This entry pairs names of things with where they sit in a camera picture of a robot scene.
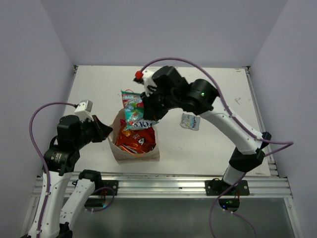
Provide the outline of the aluminium mounting rail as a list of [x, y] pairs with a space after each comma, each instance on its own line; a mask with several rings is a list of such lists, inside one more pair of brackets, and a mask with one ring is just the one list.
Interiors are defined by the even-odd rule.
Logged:
[[[212, 198], [207, 196], [205, 181], [220, 176], [101, 173], [103, 180], [118, 181], [118, 198]], [[291, 198], [288, 179], [274, 177], [245, 177], [248, 196], [241, 198]]]

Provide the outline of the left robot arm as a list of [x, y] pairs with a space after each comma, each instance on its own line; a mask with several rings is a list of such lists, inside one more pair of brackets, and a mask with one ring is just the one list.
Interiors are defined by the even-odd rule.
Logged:
[[27, 238], [70, 238], [72, 228], [88, 197], [103, 189], [101, 173], [83, 170], [67, 201], [66, 189], [80, 149], [89, 143], [107, 139], [113, 129], [100, 122], [96, 115], [80, 121], [78, 116], [64, 116], [57, 125], [57, 135], [44, 154], [43, 185], [33, 224]]

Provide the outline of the small silver snack packet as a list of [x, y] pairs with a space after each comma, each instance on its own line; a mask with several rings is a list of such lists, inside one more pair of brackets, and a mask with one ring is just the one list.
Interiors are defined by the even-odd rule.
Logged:
[[195, 115], [182, 114], [180, 126], [185, 129], [198, 131], [200, 128], [201, 118]]

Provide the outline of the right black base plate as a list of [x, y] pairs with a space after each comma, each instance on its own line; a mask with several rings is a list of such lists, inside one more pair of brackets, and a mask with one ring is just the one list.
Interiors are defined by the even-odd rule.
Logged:
[[[214, 178], [205, 181], [205, 191], [207, 196], [219, 196], [225, 190], [227, 190], [230, 185], [226, 184], [224, 181]], [[250, 195], [249, 185], [246, 180], [241, 180], [237, 185], [231, 188], [224, 196], [248, 196]]]

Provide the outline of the green Fox's candy bag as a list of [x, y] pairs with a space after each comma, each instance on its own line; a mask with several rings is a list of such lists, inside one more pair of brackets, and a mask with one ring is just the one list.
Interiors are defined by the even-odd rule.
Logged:
[[133, 91], [121, 91], [123, 110], [125, 114], [125, 130], [144, 130], [158, 124], [155, 120], [143, 119], [144, 104], [141, 94]]

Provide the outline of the orange Doritos chip bag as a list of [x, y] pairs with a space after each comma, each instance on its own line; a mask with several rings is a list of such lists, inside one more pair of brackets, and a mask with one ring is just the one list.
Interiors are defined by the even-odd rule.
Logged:
[[144, 130], [125, 130], [126, 121], [120, 119], [120, 130], [115, 145], [130, 154], [145, 154], [156, 146], [155, 131], [152, 127]]

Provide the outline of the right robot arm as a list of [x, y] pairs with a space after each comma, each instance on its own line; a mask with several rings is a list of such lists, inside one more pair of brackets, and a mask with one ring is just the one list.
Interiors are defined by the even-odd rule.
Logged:
[[179, 108], [210, 122], [233, 142], [235, 149], [220, 183], [223, 193], [233, 194], [242, 177], [262, 164], [263, 149], [268, 146], [271, 134], [253, 129], [230, 112], [223, 105], [219, 90], [206, 80], [196, 79], [189, 83], [172, 66], [155, 72], [137, 72], [134, 80], [145, 89], [141, 94], [144, 119], [158, 121], [169, 110]]

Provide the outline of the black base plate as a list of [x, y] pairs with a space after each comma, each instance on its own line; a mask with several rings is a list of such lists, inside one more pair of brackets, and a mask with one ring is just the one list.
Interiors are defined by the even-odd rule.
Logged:
[[97, 183], [97, 187], [95, 188], [93, 195], [117, 196], [118, 188], [118, 180], [102, 180]]
[[[224, 181], [214, 178], [205, 181], [205, 191], [207, 196], [219, 196], [225, 190], [227, 190], [230, 185], [226, 184]], [[224, 196], [248, 196], [250, 195], [249, 185], [246, 180], [241, 180], [237, 185], [231, 188]]]

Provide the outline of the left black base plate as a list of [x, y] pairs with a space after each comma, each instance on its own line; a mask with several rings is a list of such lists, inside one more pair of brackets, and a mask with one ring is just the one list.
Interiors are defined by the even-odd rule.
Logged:
[[117, 196], [118, 188], [118, 180], [102, 180], [97, 183], [97, 187], [95, 188], [93, 195]]

